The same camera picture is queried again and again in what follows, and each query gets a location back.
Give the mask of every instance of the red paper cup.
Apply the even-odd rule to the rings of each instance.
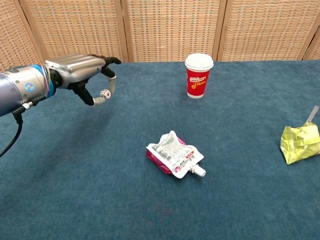
[[[204,96],[210,70],[214,66],[211,56],[204,53],[190,54],[185,60],[187,95],[193,99]]]

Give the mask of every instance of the teal carpet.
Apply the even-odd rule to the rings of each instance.
[[[287,165],[280,139],[320,105],[320,61],[217,62],[201,99],[186,94],[183,62],[110,67],[109,102],[58,89],[23,114],[0,158],[0,239],[319,239],[320,155]],[[16,129],[0,118],[0,149]],[[146,157],[170,130],[204,155],[205,177]]]

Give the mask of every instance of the robotic hand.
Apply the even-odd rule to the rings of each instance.
[[[116,75],[109,64],[121,64],[116,57],[105,57],[94,54],[70,54],[48,59],[44,64],[11,67],[0,72],[0,117],[12,113],[19,125],[18,131],[0,153],[3,156],[15,143],[22,130],[21,114],[38,102],[55,95],[57,89],[73,90],[85,104],[97,106],[104,103],[115,92]],[[93,98],[86,90],[89,79],[102,73],[109,79],[108,89]]]

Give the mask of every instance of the blue ring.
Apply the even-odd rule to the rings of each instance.
[[[42,69],[39,65],[36,65],[36,64],[32,64],[31,65],[32,67],[34,67],[35,69],[37,69],[41,74],[43,74],[42,72]],[[45,72],[45,76],[47,79],[49,79],[49,73],[48,72]],[[49,85],[49,92],[48,92],[48,96],[46,96],[46,98],[50,98],[54,95],[54,84],[52,83],[52,81],[50,81],[50,85]]]

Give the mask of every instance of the yellow crumpled wrapper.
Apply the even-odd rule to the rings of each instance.
[[[280,148],[287,165],[320,154],[320,136],[317,125],[307,121],[301,127],[285,126]]]

